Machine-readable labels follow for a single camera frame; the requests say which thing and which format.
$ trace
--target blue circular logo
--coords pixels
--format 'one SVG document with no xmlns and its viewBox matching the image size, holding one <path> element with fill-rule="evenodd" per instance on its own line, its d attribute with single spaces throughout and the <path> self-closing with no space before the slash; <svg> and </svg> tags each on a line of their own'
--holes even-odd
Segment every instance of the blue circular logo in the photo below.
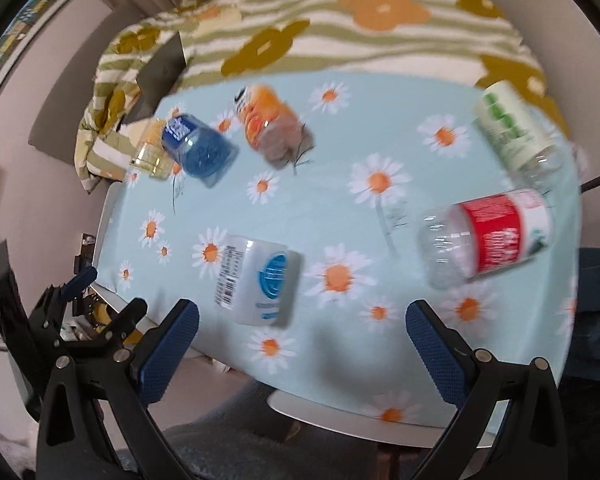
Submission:
<svg viewBox="0 0 600 480">
<path fill-rule="evenodd" d="M 260 289 L 270 300 L 276 300 L 285 284 L 286 254 L 276 254 L 260 271 Z"/>
</svg>

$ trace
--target bottle with red label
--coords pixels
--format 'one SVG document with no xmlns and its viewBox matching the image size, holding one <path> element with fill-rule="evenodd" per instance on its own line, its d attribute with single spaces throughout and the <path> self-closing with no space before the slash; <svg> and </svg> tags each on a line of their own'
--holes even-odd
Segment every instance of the bottle with red label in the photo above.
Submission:
<svg viewBox="0 0 600 480">
<path fill-rule="evenodd" d="M 552 235 L 542 195 L 517 189 L 432 212 L 420 232 L 420 250 L 430 284 L 449 288 L 532 258 Z"/>
</svg>

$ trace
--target blue bottle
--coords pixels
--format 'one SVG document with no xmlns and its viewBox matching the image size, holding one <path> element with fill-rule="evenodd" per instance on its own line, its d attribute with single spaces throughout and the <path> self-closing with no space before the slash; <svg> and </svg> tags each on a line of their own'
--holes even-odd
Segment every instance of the blue bottle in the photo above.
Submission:
<svg viewBox="0 0 600 480">
<path fill-rule="evenodd" d="M 192 115 L 171 119 L 162 131 L 162 145 L 185 173 L 212 187 L 226 173 L 238 148 Z"/>
</svg>

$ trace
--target red label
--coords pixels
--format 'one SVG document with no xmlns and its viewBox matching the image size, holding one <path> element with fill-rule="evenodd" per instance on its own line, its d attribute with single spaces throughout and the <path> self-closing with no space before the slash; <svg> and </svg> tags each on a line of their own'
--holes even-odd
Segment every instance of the red label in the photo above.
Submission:
<svg viewBox="0 0 600 480">
<path fill-rule="evenodd" d="M 469 217 L 478 247 L 477 272 L 516 262 L 521 249 L 520 214 L 505 194 L 458 204 Z"/>
</svg>

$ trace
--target white bottle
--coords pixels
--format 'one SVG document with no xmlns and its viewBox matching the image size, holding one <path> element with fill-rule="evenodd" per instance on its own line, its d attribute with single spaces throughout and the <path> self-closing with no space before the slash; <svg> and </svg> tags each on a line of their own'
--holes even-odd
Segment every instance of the white bottle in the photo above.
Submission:
<svg viewBox="0 0 600 480">
<path fill-rule="evenodd" d="M 509 81 L 488 87 L 475 111 L 478 124 L 514 177 L 541 192 L 555 187 L 562 153 Z"/>
<path fill-rule="evenodd" d="M 433 211 L 420 231 L 420 251 L 429 283 L 449 288 L 533 257 L 552 234 L 542 195 L 518 189 Z"/>
<path fill-rule="evenodd" d="M 272 324 L 280 311 L 286 267 L 286 246 L 228 235 L 222 248 L 216 305 L 236 323 Z"/>
</svg>

